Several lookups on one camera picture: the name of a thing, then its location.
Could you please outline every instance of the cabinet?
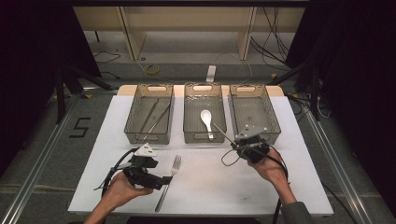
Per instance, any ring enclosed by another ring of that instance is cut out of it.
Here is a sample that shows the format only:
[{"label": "cabinet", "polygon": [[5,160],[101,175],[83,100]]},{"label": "cabinet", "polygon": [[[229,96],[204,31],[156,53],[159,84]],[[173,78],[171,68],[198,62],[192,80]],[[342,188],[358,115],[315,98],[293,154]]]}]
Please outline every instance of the cabinet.
[{"label": "cabinet", "polygon": [[[262,7],[74,7],[84,31],[123,31],[132,60],[138,58],[151,31],[236,33],[239,57],[248,56],[250,34],[270,32]],[[270,22],[275,9],[266,8]],[[279,32],[295,33],[304,9],[282,7]]]}]

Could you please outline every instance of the fork handle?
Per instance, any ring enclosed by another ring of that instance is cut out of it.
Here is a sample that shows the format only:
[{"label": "fork handle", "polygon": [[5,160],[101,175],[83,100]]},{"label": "fork handle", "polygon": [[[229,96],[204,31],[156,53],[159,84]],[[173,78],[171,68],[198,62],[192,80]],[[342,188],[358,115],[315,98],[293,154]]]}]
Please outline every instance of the fork handle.
[{"label": "fork handle", "polygon": [[155,212],[159,212],[161,209],[161,206],[163,206],[163,200],[165,199],[168,189],[169,189],[169,184],[165,186],[165,189],[163,190],[163,195],[161,195],[161,198],[158,201],[157,206],[155,207]]}]

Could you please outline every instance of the metal fork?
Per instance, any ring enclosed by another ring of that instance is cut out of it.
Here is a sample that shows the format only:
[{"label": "metal fork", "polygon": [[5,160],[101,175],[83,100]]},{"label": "metal fork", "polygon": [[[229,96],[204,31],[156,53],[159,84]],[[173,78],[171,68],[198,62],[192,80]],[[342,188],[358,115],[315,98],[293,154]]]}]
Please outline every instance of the metal fork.
[{"label": "metal fork", "polygon": [[[181,164],[181,157],[179,155],[176,155],[174,164],[171,169],[171,173],[172,173],[171,176],[174,176],[175,174],[177,174],[178,169],[180,168],[180,164]],[[161,206],[163,206],[163,200],[165,199],[165,196],[166,196],[166,193],[168,192],[170,184],[171,183],[166,185],[165,189],[163,190],[163,195],[161,195],[161,198],[158,201],[157,206],[155,207],[155,212],[159,212],[161,209]]]}]

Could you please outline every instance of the sleeve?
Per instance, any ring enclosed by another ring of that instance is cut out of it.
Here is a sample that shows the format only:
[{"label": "sleeve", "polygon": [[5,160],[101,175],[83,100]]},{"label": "sleeve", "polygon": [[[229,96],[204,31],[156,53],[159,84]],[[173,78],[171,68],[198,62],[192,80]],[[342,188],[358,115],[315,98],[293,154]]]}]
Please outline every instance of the sleeve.
[{"label": "sleeve", "polygon": [[280,211],[282,211],[282,216],[287,224],[314,223],[304,203],[290,203],[286,206],[282,206]]}]

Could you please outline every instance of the aluminum rail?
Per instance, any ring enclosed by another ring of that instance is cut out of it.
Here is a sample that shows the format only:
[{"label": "aluminum rail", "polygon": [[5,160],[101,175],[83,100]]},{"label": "aluminum rail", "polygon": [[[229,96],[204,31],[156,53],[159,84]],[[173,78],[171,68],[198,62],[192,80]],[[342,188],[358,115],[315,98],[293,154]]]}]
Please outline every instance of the aluminum rail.
[{"label": "aluminum rail", "polygon": [[46,167],[48,160],[50,159],[50,155],[52,154],[53,150],[55,149],[60,136],[64,131],[64,125],[67,123],[69,118],[71,117],[72,111],[79,100],[79,95],[73,95],[70,98],[70,102],[67,105],[65,115],[63,120],[57,124],[52,131],[47,144],[44,146],[42,152],[38,156],[35,165],[33,166],[31,172],[26,177],[24,183],[22,184],[18,194],[15,196],[13,202],[9,206],[4,218],[2,220],[2,224],[13,224],[17,223],[18,219],[21,216],[23,208],[27,204],[30,196],[35,189],[35,184],[37,183],[38,179],[40,178],[43,170]]},{"label": "aluminum rail", "polygon": [[367,209],[359,196],[359,193],[354,188],[352,182],[350,181],[346,170],[344,169],[340,160],[332,147],[326,133],[324,132],[319,121],[316,121],[311,112],[307,113],[309,123],[317,136],[320,145],[332,167],[332,171],[340,184],[342,191],[344,192],[347,201],[349,202],[350,208],[356,218],[356,220],[361,224],[373,223],[370,219]]}]

